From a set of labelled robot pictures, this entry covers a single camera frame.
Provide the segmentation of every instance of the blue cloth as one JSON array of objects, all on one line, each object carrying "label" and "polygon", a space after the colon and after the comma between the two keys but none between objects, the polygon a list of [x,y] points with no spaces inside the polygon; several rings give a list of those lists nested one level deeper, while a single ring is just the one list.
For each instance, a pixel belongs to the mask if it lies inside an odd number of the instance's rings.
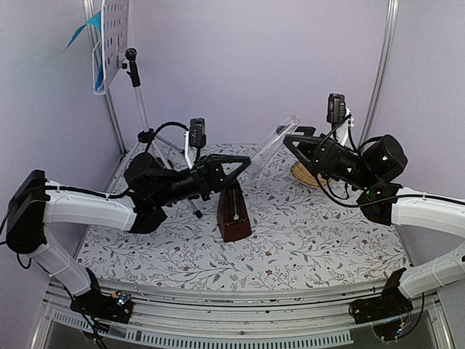
[{"label": "blue cloth", "polygon": [[[76,38],[82,32],[82,30],[88,25],[93,25],[99,31],[100,35],[102,34],[102,32],[101,32],[102,16],[100,15],[100,11],[94,17],[92,17],[90,20],[88,20],[83,25],[81,25],[74,32],[73,37],[71,38],[70,42],[68,42],[68,45],[66,45],[66,48],[63,50],[63,52],[66,51],[69,46],[71,46],[71,44],[74,42],[74,40],[76,40]],[[97,77],[97,81],[95,82],[95,92],[98,92],[102,88],[102,84],[103,84],[103,67],[102,67],[102,63],[100,63],[99,75]]]}]

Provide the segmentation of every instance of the table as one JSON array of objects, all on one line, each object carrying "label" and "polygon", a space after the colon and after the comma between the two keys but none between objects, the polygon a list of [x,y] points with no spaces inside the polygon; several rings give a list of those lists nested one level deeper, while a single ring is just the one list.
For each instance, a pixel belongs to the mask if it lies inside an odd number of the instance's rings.
[{"label": "table", "polygon": [[[186,167],[181,154],[161,148],[176,169]],[[209,145],[203,154],[248,155],[253,150],[253,145]],[[136,147],[128,157],[140,151]],[[249,238],[222,241],[216,217],[219,195],[214,194],[203,203],[201,219],[186,201],[163,208],[168,219],[148,235],[92,226],[77,260],[107,280],[224,291],[379,281],[408,265],[395,228],[369,222],[359,209],[338,206],[320,189],[301,184],[290,174],[295,162],[282,148],[256,182],[240,177],[252,224]],[[127,186],[123,171],[124,165],[116,173],[114,192]],[[336,182],[333,189],[343,193]],[[355,202],[358,194],[353,194],[347,203]]]}]

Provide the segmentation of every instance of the pegboard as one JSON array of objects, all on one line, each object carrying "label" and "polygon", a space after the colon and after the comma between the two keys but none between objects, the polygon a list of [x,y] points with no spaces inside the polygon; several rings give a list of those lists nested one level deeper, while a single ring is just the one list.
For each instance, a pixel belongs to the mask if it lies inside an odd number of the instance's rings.
[{"label": "pegboard", "polygon": [[125,57],[128,45],[129,0],[104,0],[101,9],[101,48],[105,94]]}]

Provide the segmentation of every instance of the black cable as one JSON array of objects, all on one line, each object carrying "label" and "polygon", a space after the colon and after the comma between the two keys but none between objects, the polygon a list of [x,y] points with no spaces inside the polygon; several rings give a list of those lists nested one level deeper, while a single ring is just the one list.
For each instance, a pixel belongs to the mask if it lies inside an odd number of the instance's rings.
[{"label": "black cable", "polygon": [[17,262],[21,265],[22,269],[29,269],[31,267],[31,264],[32,264],[31,258],[29,258],[29,262],[27,265],[24,265],[23,262],[21,262],[21,257],[19,253],[16,254],[16,259],[17,259]]},{"label": "black cable", "polygon": [[145,147],[145,152],[146,152],[146,153],[147,153],[148,150],[150,149],[150,146],[152,145],[152,142],[153,142],[153,140],[155,139],[155,137],[157,136],[157,134],[158,134],[162,129],[164,129],[165,127],[168,127],[168,126],[176,126],[176,127],[182,128],[182,129],[185,130],[185,131],[189,131],[189,129],[187,128],[187,126],[184,125],[184,124],[181,124],[180,122],[177,122],[177,121],[165,122],[164,124],[160,125],[160,127],[157,128],[157,129],[155,130],[155,132],[153,133],[153,137],[149,140],[149,142],[147,143],[147,146]]},{"label": "black cable", "polygon": [[340,127],[344,124],[344,122],[347,121],[347,119],[350,119],[352,118],[352,114],[349,114],[347,115],[341,122],[339,122],[335,127],[333,127],[333,129],[331,129],[331,131],[321,140],[319,146],[322,147],[324,142],[326,142],[330,137],[331,135]]},{"label": "black cable", "polygon": [[357,146],[355,145],[354,139],[352,138],[352,125],[351,124],[349,124],[347,132],[349,133],[349,142],[352,148],[354,149],[354,152],[356,152],[358,156],[362,158],[362,154],[360,152],[361,148],[360,147],[357,148]]},{"label": "black cable", "polygon": [[406,332],[405,334],[401,334],[399,337],[397,337],[398,339],[404,338],[413,332],[413,330],[420,323],[421,316],[423,315],[423,309],[424,309],[424,293],[421,294],[421,309],[420,309],[420,313],[418,314],[418,318],[416,319],[415,324],[410,328],[410,331]]},{"label": "black cable", "polygon": [[327,186],[328,186],[328,189],[329,189],[329,192],[331,193],[332,196],[338,198],[339,200],[347,200],[349,199],[350,195],[349,195],[349,192],[347,191],[347,182],[345,183],[344,187],[345,187],[345,190],[346,190],[346,197],[345,198],[342,198],[341,196],[337,196],[334,192],[333,192],[333,189],[331,188],[330,184],[329,184],[329,181],[330,180],[327,180],[326,183],[327,183]]},{"label": "black cable", "polygon": [[108,198],[108,199],[123,198],[130,191],[130,189],[127,188],[125,191],[123,191],[121,193],[106,194],[106,193],[100,193],[98,191],[93,191],[93,190],[89,190],[89,189],[68,187],[68,186],[65,186],[65,185],[61,185],[60,187],[55,186],[55,187],[53,187],[52,189],[49,189],[49,190],[73,191],[75,193],[88,194],[88,195],[97,196],[99,198]]},{"label": "black cable", "polygon": [[338,204],[338,205],[340,205],[342,207],[346,207],[348,209],[359,209],[360,207],[366,207],[366,206],[370,206],[370,205],[374,205],[374,204],[380,204],[382,202],[387,202],[387,201],[394,201],[394,200],[397,200],[399,198],[430,198],[430,199],[433,199],[433,200],[446,201],[446,202],[450,202],[452,204],[458,204],[458,205],[465,206],[464,201],[455,200],[453,198],[443,198],[442,196],[429,195],[429,194],[424,194],[424,195],[423,194],[401,194],[401,195],[390,196],[388,198],[380,198],[379,200],[367,202],[365,204],[350,205],[350,204],[345,204],[344,202],[337,201],[333,196],[331,196],[326,191],[326,189],[323,187],[323,185],[321,184],[320,179],[318,178],[318,176],[315,177],[315,180],[317,181],[317,184],[320,187],[320,189],[324,192],[324,194],[326,194],[327,197],[330,198],[330,200],[332,200],[332,202],[334,202],[334,203],[336,203],[336,204]]},{"label": "black cable", "polygon": [[110,326],[107,325],[107,324],[102,324],[101,322],[97,321],[95,316],[91,316],[90,317],[92,319],[92,321],[94,322],[94,326],[97,330],[100,330],[100,331],[104,331],[104,332],[107,332],[110,331]]},{"label": "black cable", "polygon": [[69,291],[69,289],[66,288],[65,285],[63,285],[63,288],[65,289],[66,293],[68,293],[68,296],[71,298],[71,302],[74,304],[74,306],[78,309],[79,313],[81,314],[81,316],[84,318],[84,320],[87,322],[87,324],[90,326],[90,328],[92,329],[92,332],[93,332],[93,335],[94,335],[94,342],[95,344],[97,344],[97,346],[100,348],[100,349],[108,349],[108,347],[105,345],[105,343],[103,342],[102,340],[102,336],[97,332],[97,329],[95,328],[95,325],[90,322],[90,320],[87,318],[86,314],[84,314],[84,312],[82,311],[81,307],[79,307],[77,304],[76,304],[76,299],[74,298],[74,296],[71,294],[71,292]]},{"label": "black cable", "polygon": [[358,149],[360,149],[360,151],[362,151],[363,147],[369,143],[373,143],[373,142],[377,142],[379,141],[380,139],[382,138],[382,136],[376,136],[376,137],[372,137],[370,138],[369,140],[366,140],[365,142],[363,142],[362,144],[360,144],[360,146],[358,147]]},{"label": "black cable", "polygon": [[201,158],[201,151],[202,151],[202,148],[197,148],[197,153],[195,154],[194,162],[197,162]]}]

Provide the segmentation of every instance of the transparent acrylic panel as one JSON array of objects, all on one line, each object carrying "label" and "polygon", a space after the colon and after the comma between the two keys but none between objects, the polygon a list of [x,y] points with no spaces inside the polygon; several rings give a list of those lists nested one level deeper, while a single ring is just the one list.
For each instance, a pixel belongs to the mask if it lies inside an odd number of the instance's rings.
[{"label": "transparent acrylic panel", "polygon": [[252,162],[246,169],[248,180],[253,182],[270,163],[283,146],[284,136],[294,132],[299,126],[297,116],[289,116],[281,122],[257,147],[248,155]]},{"label": "transparent acrylic panel", "polygon": [[[412,318],[412,321],[416,320],[418,314],[415,314]],[[295,346],[295,348],[347,348],[347,349],[383,349],[388,345],[389,349],[397,348],[427,348],[427,349],[436,349],[440,348],[437,344],[436,336],[432,328],[432,319],[428,316],[428,313],[425,312],[418,323],[418,326],[414,331],[398,340],[398,342],[382,342],[379,340],[373,333],[371,325],[362,325],[350,329],[350,344],[336,344],[330,345],[326,343],[325,345],[310,345],[310,346]],[[143,345],[135,340],[132,342],[117,340],[114,338],[105,338],[105,344],[110,349],[137,349],[137,348],[173,348],[172,345]],[[292,338],[286,340],[286,342],[293,342]],[[229,348],[234,348],[235,341],[231,340],[231,344],[228,345]],[[261,345],[256,345],[255,348],[260,349]],[[97,348],[97,346],[91,341],[86,339],[82,333],[72,327],[59,324],[57,322],[52,322],[49,333],[47,335],[46,344],[44,346],[46,349],[92,349]]]}]

